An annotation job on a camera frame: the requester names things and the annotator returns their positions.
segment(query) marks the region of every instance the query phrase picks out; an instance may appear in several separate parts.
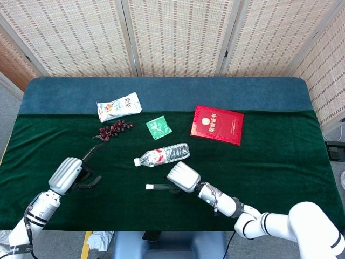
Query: water bottle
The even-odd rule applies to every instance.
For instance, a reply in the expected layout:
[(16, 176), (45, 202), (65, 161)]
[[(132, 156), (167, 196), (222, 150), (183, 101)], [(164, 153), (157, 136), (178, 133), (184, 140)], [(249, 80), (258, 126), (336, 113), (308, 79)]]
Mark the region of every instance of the water bottle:
[(189, 157), (189, 147), (180, 143), (146, 152), (142, 157), (134, 159), (135, 166), (154, 167), (164, 163), (171, 163)]

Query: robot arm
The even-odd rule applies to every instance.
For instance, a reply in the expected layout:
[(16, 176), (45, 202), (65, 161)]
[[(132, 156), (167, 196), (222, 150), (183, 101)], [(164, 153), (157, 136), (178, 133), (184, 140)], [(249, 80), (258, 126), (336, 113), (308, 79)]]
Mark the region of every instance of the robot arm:
[(23, 218), (9, 235), (10, 248), (6, 259), (22, 259), (25, 253), (33, 253), (32, 240), (41, 232), (56, 209), (60, 206), (60, 198), (70, 190), (90, 189), (101, 180), (97, 176), (91, 183), (81, 183), (88, 179), (93, 171), (87, 165), (91, 155), (101, 145), (93, 147), (83, 159), (66, 158), (49, 179), (49, 190), (42, 192), (28, 205)]
[(198, 197), (228, 217), (238, 217), (235, 231), (243, 238), (263, 235), (297, 242), (302, 259), (336, 259), (344, 251), (345, 240), (325, 213), (314, 203), (302, 202), (291, 208), (289, 215), (260, 213), (229, 197), (200, 175), (179, 162), (167, 178), (185, 192), (198, 192)]

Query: green cloth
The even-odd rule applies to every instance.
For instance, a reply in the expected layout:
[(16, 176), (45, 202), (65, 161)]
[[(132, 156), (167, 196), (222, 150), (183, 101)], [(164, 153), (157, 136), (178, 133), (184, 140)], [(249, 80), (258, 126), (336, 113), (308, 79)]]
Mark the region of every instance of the green cloth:
[[(240, 147), (191, 137), (193, 112), (124, 117), (134, 129), (112, 138), (89, 162), (92, 178), (102, 175), (99, 185), (62, 197), (46, 229), (233, 230), (236, 219), (213, 217), (213, 209), (196, 193), (145, 190), (147, 183), (167, 183), (163, 176), (176, 163), (135, 167), (133, 159), (180, 142), (188, 143), (191, 153), (183, 161), (227, 195), (262, 213), (287, 214), (294, 204), (312, 201), (344, 229), (344, 211), (315, 113), (244, 113)], [(146, 122), (162, 115), (172, 133), (154, 141)], [(96, 115), (17, 118), (0, 166), (0, 229), (17, 224), (28, 203), (48, 190), (49, 178), (65, 158), (82, 158), (100, 143), (92, 139), (100, 127)]]

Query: white cap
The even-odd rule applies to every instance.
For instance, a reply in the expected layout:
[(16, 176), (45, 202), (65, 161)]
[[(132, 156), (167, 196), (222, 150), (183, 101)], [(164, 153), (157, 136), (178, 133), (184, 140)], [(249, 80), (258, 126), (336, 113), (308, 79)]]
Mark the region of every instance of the white cap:
[(135, 166), (140, 166), (140, 160), (139, 160), (139, 158), (135, 158), (135, 159), (134, 159), (134, 164), (135, 164)]
[(153, 185), (146, 185), (146, 190), (153, 190)]

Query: floor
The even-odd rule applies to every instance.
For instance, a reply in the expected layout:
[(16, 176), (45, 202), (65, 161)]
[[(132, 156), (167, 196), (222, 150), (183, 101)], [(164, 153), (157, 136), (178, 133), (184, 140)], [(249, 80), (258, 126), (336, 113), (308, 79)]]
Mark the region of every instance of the floor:
[[(13, 124), (16, 120), (20, 107), (20, 100), (12, 96), (7, 90), (0, 86), (0, 157), (4, 152), (7, 141), (11, 135)], [(337, 140), (340, 136), (340, 129), (327, 134), (330, 140)], [(345, 141), (345, 127), (342, 141)], [(338, 186), (343, 205), (345, 207), (345, 190), (340, 185), (340, 174), (345, 171), (345, 163), (331, 162), (335, 181)], [(230, 238), (232, 232), (226, 233)], [(34, 250), (38, 258), (70, 258), (79, 259), (84, 243), (85, 232), (81, 231), (50, 231), (43, 230), (34, 241)], [(112, 258), (113, 240), (107, 252), (89, 251), (89, 259), (110, 259)], [(299, 250), (296, 243), (264, 236), (253, 241), (248, 241), (235, 235), (228, 251), (229, 259), (293, 259), (299, 258)]]

